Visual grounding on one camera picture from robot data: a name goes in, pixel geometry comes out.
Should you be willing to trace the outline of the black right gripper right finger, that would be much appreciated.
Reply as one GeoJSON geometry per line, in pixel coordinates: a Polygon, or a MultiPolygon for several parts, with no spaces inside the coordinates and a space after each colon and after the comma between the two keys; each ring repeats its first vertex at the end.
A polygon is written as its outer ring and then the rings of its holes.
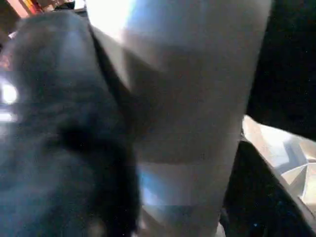
{"type": "Polygon", "coordinates": [[[316,235],[316,217],[246,140],[238,145],[220,222],[228,237],[316,235]]]}

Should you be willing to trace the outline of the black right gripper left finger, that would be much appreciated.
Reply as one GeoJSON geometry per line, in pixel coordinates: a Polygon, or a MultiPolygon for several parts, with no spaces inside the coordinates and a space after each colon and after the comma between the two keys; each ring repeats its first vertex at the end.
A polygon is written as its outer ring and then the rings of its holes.
{"type": "Polygon", "coordinates": [[[130,237],[140,194],[118,77],[88,21],[21,20],[0,54],[0,234],[130,237]]]}

